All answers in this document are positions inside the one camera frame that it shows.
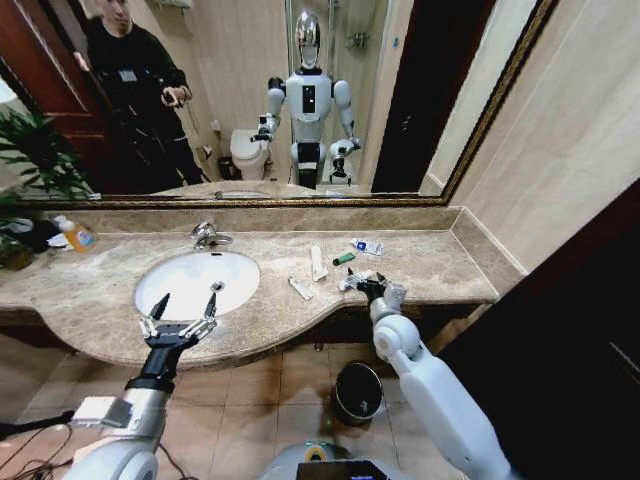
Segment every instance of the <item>sticker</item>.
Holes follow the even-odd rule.
[[[118,71],[118,73],[120,74],[120,79],[123,82],[137,82],[138,78],[136,77],[136,74],[133,73],[133,70],[120,70]]]
[[[89,232],[78,232],[77,237],[80,245],[84,245],[85,247],[90,247],[96,241]]]

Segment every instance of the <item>trash can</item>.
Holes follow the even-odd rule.
[[[240,172],[233,164],[231,157],[218,158],[218,169],[223,180],[239,180]]]
[[[351,362],[336,378],[331,407],[345,425],[362,425],[378,412],[382,398],[382,384],[376,372],[366,363]]]

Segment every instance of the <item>faucet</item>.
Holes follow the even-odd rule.
[[[233,238],[227,235],[220,235],[216,231],[215,224],[209,222],[202,222],[196,226],[191,232],[191,238],[195,239],[196,243],[193,246],[194,250],[202,250],[205,247],[212,247],[215,245],[228,245],[233,242]]]

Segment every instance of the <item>soap bottle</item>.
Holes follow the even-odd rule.
[[[75,224],[64,215],[57,216],[54,221],[74,250],[84,253],[95,247],[98,239],[96,234],[89,231],[88,228]]]

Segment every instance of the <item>sink drain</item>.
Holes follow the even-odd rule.
[[[210,288],[212,292],[219,293],[224,289],[224,282],[213,282]]]

